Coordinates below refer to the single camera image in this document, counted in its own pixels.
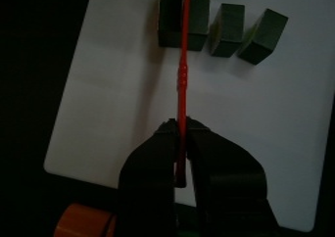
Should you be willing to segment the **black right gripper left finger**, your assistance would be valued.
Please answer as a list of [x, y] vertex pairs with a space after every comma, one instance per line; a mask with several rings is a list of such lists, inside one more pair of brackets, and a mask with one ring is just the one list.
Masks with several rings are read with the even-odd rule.
[[118, 174], [114, 237], [175, 237], [176, 121], [169, 119], [129, 154]]

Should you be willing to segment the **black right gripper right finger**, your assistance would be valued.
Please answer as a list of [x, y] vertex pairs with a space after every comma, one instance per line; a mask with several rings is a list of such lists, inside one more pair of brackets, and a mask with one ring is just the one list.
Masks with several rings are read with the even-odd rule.
[[261, 164], [235, 142], [187, 121], [187, 157], [201, 237], [280, 237]]

